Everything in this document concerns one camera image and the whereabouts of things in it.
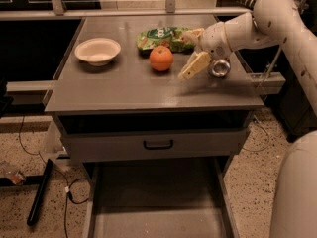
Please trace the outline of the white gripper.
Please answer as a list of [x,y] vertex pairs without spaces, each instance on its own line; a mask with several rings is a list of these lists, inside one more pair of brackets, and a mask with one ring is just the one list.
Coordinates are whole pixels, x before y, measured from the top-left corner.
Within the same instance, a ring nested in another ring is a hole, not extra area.
[[224,22],[218,22],[205,30],[198,28],[184,31],[182,37],[195,45],[200,44],[200,48],[204,52],[192,53],[186,65],[178,74],[178,78],[181,80],[192,78],[208,67],[212,59],[219,60],[227,58],[232,52]]

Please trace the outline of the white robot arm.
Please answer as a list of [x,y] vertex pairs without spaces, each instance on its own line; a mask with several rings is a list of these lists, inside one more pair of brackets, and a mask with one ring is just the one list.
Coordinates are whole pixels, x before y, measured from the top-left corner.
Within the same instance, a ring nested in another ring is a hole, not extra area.
[[[317,37],[303,23],[293,0],[256,0],[251,13],[183,37],[196,50],[178,75],[181,79],[234,51],[280,46],[317,113]],[[317,131],[298,138],[282,160],[269,238],[317,238]]]

